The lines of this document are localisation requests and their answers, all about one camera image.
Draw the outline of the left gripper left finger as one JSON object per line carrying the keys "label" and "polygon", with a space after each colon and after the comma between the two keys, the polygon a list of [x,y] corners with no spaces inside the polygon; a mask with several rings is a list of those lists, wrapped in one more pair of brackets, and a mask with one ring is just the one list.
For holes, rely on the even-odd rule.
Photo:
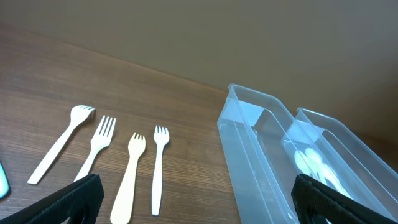
{"label": "left gripper left finger", "polygon": [[95,224],[104,190],[98,174],[86,177],[60,189],[25,209],[1,220],[1,224]]}

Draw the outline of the white spoon wide handle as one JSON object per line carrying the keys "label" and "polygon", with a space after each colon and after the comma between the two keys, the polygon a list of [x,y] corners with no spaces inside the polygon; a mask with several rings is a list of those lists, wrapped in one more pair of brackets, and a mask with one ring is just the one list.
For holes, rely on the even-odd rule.
{"label": "white spoon wide handle", "polygon": [[312,148],[306,148],[305,155],[308,159],[308,164],[311,170],[314,172],[316,179],[318,179],[321,183],[327,184],[325,176],[321,171],[322,159],[319,154],[313,150]]}

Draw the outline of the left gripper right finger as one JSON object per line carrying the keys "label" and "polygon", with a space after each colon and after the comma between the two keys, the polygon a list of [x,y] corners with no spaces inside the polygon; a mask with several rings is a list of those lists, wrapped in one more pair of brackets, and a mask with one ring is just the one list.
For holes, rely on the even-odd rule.
{"label": "left gripper right finger", "polygon": [[291,196],[300,223],[397,224],[306,174],[296,176]]}

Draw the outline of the white spoon thin handle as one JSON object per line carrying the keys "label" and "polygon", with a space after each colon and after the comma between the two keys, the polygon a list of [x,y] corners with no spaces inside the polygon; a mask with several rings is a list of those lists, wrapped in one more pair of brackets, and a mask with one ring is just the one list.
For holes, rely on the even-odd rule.
{"label": "white spoon thin handle", "polygon": [[321,163],[318,166],[318,168],[319,168],[318,175],[323,184],[328,185],[329,181],[339,193],[352,199],[351,195],[342,187],[337,176],[334,174],[334,172],[330,169],[330,167],[327,164]]}

